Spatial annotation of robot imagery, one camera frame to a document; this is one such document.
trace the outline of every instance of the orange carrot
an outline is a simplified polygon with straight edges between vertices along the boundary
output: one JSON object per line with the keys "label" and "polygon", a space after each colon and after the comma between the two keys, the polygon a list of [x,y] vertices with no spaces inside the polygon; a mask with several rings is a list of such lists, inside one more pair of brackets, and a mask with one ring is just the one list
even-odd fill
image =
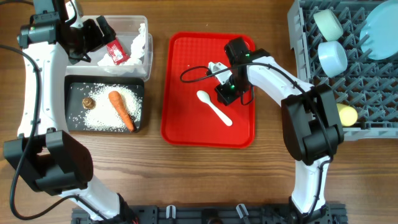
{"label": "orange carrot", "polygon": [[129,113],[126,110],[126,107],[123,104],[123,99],[120,93],[117,91],[112,91],[109,93],[108,96],[113,107],[116,109],[119,116],[122,118],[124,124],[126,124],[128,130],[130,130],[130,132],[133,132],[135,130],[135,127],[131,121]]}

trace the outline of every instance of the red tray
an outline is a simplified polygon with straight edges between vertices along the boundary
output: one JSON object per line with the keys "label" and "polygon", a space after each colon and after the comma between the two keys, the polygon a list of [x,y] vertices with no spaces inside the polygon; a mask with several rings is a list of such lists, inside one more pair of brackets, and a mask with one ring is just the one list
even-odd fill
{"label": "red tray", "polygon": [[[236,100],[229,106],[217,101],[216,78],[208,78],[195,83],[182,83],[180,75],[188,68],[207,66],[209,62],[221,62],[229,66],[224,46],[228,41],[243,37],[250,50],[255,50],[254,42],[245,35],[179,32],[169,44],[169,57],[162,112],[161,133],[170,144],[184,146],[209,146],[244,148],[254,140],[254,102],[243,106]],[[205,69],[187,73],[184,79],[191,80],[205,75]],[[231,118],[233,125],[228,127],[216,113],[197,97],[197,91],[206,91],[223,113]],[[250,100],[250,93],[245,100]]]}

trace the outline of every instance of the clear plastic container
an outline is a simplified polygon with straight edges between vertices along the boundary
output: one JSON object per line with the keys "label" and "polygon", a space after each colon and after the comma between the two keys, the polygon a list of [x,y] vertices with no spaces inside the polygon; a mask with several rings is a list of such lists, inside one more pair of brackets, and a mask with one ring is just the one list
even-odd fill
{"label": "clear plastic container", "polygon": [[[82,20],[95,19],[98,16],[83,16]],[[66,75],[97,75],[97,76],[118,76],[118,77],[138,77],[147,81],[150,77],[152,66],[153,46],[152,36],[148,34],[148,21],[145,16],[105,16],[108,24],[115,30],[116,37],[123,46],[124,51],[131,54],[131,44],[134,38],[139,35],[140,24],[146,27],[146,43],[144,46],[144,56],[141,58],[142,65],[118,65],[118,66],[99,66],[98,62],[108,53],[106,46],[96,52],[90,52],[88,56],[91,63],[79,62],[67,67]]]}

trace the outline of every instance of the table surface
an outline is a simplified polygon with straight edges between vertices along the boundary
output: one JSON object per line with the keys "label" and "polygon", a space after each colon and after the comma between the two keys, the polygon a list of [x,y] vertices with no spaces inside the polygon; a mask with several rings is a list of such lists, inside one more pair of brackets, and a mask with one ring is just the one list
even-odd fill
{"label": "table surface", "polygon": [[[146,127],[139,134],[72,133],[94,160],[95,174],[130,205],[205,206],[286,203],[294,187],[294,160],[282,139],[279,106],[256,92],[256,138],[244,150],[177,147],[160,135],[170,37],[179,31],[250,36],[280,66],[296,74],[289,47],[287,11],[278,1],[80,1],[86,15],[145,15],[154,38],[154,63],[146,83]],[[0,6],[1,44],[17,47],[16,35],[32,6]],[[0,141],[16,138],[24,105],[25,69],[20,55],[0,50]],[[325,197],[345,203],[350,223],[398,222],[398,140],[344,142],[328,172]],[[9,209],[13,168],[0,159],[0,223],[21,223]],[[58,198],[34,193],[19,182],[22,214],[41,212]],[[65,202],[29,223],[70,223],[75,205]]]}

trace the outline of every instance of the red snack bag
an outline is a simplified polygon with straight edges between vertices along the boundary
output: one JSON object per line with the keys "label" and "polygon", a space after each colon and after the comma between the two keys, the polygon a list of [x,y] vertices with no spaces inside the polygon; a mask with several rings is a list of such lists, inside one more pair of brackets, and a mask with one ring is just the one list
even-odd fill
{"label": "red snack bag", "polygon": [[117,39],[108,43],[106,45],[106,48],[108,50],[109,55],[112,57],[115,65],[119,65],[120,63],[125,62],[130,58],[130,56],[128,56],[124,52],[122,45],[119,43]]}

